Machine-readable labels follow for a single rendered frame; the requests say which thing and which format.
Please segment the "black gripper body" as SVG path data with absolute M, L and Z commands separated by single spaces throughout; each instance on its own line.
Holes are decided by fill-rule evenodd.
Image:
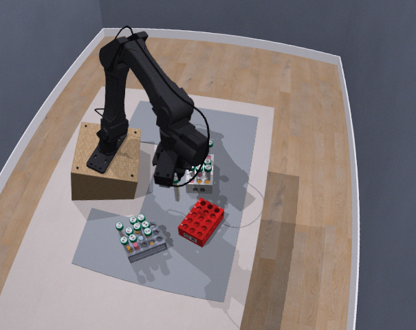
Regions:
M 174 152 L 174 150 L 173 151 L 167 150 L 163 146 L 162 146 L 162 148 L 165 151 Z M 156 153 L 156 151 L 155 151 L 152 163 L 153 163 L 153 166 L 157 165 L 157 153 Z M 187 161 L 185 161 L 184 168 L 177 168 L 175 173 L 184 174 L 185 170 L 188 170 L 190 172 L 191 169 L 192 169 L 192 165 L 190 165 Z

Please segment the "grey bench mat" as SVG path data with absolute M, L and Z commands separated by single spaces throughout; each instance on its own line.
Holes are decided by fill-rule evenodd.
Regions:
M 157 116 L 139 101 L 129 128 L 141 129 L 140 142 L 159 144 Z M 155 184 L 152 176 L 140 214 L 156 222 L 167 250 L 130 263 L 118 237 L 130 217 L 91 208 L 72 264 L 167 292 L 224 302 L 250 174 L 258 117 L 198 108 L 205 116 L 214 154 L 212 194 L 188 193 Z M 178 226 L 202 198 L 224 209 L 224 217 L 203 247 L 178 234 Z

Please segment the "grey tube rack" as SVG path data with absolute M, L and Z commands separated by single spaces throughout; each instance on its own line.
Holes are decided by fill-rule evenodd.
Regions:
M 149 244 L 148 239 L 144 234 L 144 231 L 141 229 L 142 233 L 143 233 L 144 240 L 139 241 L 139 239 L 137 239 L 137 242 L 138 242 L 138 245 L 139 245 L 140 249 L 139 250 L 134 250 L 133 244 L 130 241 L 129 241 L 129 246 L 132 250 L 132 253 L 127 253 L 124 249 L 130 263 L 139 261 L 139 260 L 144 259 L 148 256 L 151 256 L 151 255 L 157 254 L 159 252 L 162 252 L 164 250 L 167 250 L 166 242 L 165 242 L 164 237 L 162 236 L 155 220 L 150 221 L 149 223 L 150 223 L 150 227 L 154 226 L 150 229 L 152 230 L 152 237 L 153 237 L 153 240 L 154 240 L 155 243 L 153 245 Z M 158 242 L 158 241 L 160 241 L 160 242 Z

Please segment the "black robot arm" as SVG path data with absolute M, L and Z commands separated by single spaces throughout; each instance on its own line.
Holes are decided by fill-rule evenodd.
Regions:
M 157 116 L 156 125 L 160 128 L 161 142 L 156 151 L 158 163 L 154 181 L 160 187 L 170 188 L 167 183 L 173 185 L 176 169 L 184 168 L 185 161 L 194 167 L 202 163 L 208 138 L 189 122 L 193 107 L 171 91 L 169 85 L 195 106 L 193 99 L 163 72 L 151 56 L 144 42 L 148 34 L 137 32 L 134 37 L 136 40 L 132 35 L 115 38 L 100 49 L 99 59 L 106 80 L 105 108 L 100 130 L 96 133 L 100 140 L 87 161 L 87 167 L 104 174 L 127 136 L 129 121 L 124 111 L 124 97 L 130 67 L 149 97 Z M 165 151 L 162 146 L 175 152 Z

